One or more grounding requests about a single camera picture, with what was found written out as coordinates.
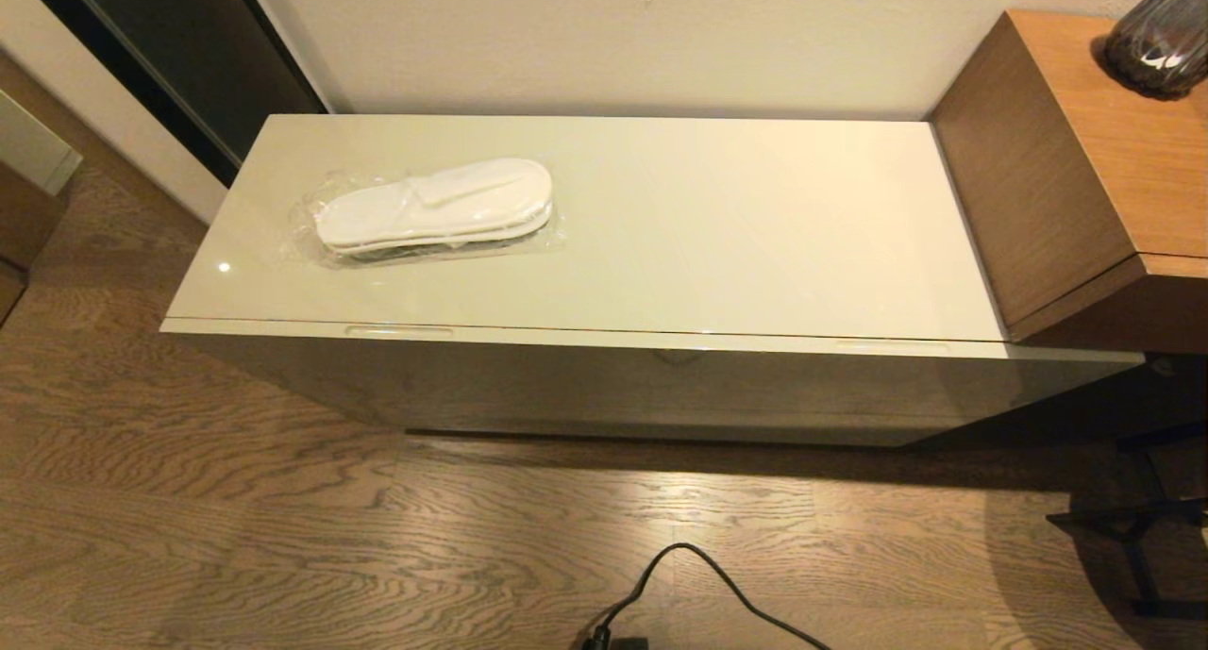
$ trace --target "black metal stand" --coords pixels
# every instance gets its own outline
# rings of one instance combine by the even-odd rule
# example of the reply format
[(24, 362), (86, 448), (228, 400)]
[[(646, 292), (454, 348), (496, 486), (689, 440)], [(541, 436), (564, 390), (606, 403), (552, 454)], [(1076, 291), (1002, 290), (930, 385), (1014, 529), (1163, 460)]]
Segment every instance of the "black metal stand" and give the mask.
[[(1144, 491), (1150, 497), (1149, 504), (1047, 516), (1049, 522), (1063, 530), (1069, 526), (1081, 527), (1116, 541), (1123, 547), (1125, 556), (1128, 558), (1128, 568), (1132, 570), (1137, 581), (1137, 591), (1140, 593), (1140, 598), (1132, 602), (1133, 611), (1140, 616), (1180, 620), (1208, 619), (1208, 602), (1166, 600), (1158, 594), (1157, 582), (1154, 581), (1154, 574), (1142, 547), (1145, 533), (1163, 516), (1177, 516), (1192, 526), (1203, 527), (1208, 498), (1169, 499), (1149, 451), (1161, 445), (1203, 436), (1206, 424), (1208, 422), (1195, 422), (1152, 434), (1126, 437), (1116, 442), (1116, 449), (1134, 459), (1137, 472), (1145, 486)], [(1129, 522), (1127, 528), (1116, 527), (1126, 521)]]

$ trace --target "white cabinet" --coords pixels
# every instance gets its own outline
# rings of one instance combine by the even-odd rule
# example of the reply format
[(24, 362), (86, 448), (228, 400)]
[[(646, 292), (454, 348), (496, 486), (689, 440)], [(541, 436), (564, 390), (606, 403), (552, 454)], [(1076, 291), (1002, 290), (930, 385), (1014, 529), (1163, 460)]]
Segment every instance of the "white cabinet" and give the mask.
[[(557, 249), (297, 253), (336, 169), (529, 157)], [(924, 123), (278, 116), (163, 330), (413, 429), (900, 445), (1132, 367), (1010, 346)]]

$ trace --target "white wall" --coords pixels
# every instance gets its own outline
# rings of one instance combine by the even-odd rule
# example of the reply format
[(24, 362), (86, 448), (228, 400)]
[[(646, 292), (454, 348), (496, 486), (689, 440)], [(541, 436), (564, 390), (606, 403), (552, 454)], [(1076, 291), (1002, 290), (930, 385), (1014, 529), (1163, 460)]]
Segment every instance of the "white wall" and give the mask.
[(126, 88), (41, 0), (0, 0), (0, 48), (115, 150), (202, 221), (226, 187)]
[(1138, 0), (263, 0), (341, 112), (919, 118), (1009, 6)]

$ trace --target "wooden floor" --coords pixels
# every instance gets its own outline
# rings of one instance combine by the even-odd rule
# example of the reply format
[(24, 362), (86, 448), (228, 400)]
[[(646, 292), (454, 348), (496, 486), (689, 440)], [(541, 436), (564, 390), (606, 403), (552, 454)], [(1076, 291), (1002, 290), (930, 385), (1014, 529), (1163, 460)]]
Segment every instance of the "wooden floor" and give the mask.
[[(123, 185), (86, 164), (0, 330), (0, 648), (567, 650), (676, 540), (835, 649), (1204, 648), (1203, 625), (1122, 613), (1119, 556), (1045, 522), (1125, 492), (1104, 447), (359, 424), (157, 335), (203, 230)], [(1203, 555), (1181, 562), (1202, 584)], [(614, 633), (803, 646), (683, 552)]]

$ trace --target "cabinet lid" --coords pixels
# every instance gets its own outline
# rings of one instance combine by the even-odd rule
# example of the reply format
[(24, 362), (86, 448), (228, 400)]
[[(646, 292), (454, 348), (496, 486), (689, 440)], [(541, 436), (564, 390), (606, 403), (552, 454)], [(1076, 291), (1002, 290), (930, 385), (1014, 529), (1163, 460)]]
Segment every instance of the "cabinet lid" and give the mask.
[[(291, 210), (329, 172), (493, 157), (553, 175), (553, 250), (337, 269)], [(1004, 341), (914, 122), (274, 116), (169, 320)]]

